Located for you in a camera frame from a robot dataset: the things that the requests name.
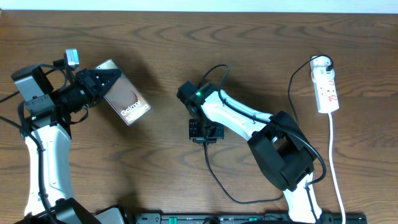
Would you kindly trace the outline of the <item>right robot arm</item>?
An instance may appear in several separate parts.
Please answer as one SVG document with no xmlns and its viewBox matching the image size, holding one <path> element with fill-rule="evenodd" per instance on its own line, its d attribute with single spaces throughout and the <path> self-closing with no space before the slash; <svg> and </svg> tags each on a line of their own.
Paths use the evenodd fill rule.
<svg viewBox="0 0 398 224">
<path fill-rule="evenodd" d="M 246 140 L 262 174 L 283 192 L 289 218 L 299 223 L 321 222 L 322 210 L 312 187 L 313 162 L 321 156 L 290 115 L 256 111 L 211 83 L 199 88 L 186 82 L 178 88 L 177 98 L 192 116 L 188 130 L 193 142 L 207 149 L 229 128 Z"/>
</svg>

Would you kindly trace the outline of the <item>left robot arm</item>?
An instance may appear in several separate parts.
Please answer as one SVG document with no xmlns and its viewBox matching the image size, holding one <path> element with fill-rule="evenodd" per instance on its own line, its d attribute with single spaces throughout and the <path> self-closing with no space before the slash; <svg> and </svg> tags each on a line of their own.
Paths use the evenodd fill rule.
<svg viewBox="0 0 398 224">
<path fill-rule="evenodd" d="M 30 193 L 21 223 L 125 223 L 117 206 L 93 214 L 76 201 L 69 165 L 71 114 L 95 106 L 121 72 L 84 69 L 72 75 L 62 67 L 65 82 L 54 90 L 44 68 L 31 65 L 11 76 L 30 113 L 19 112 L 18 129 L 30 155 Z"/>
</svg>

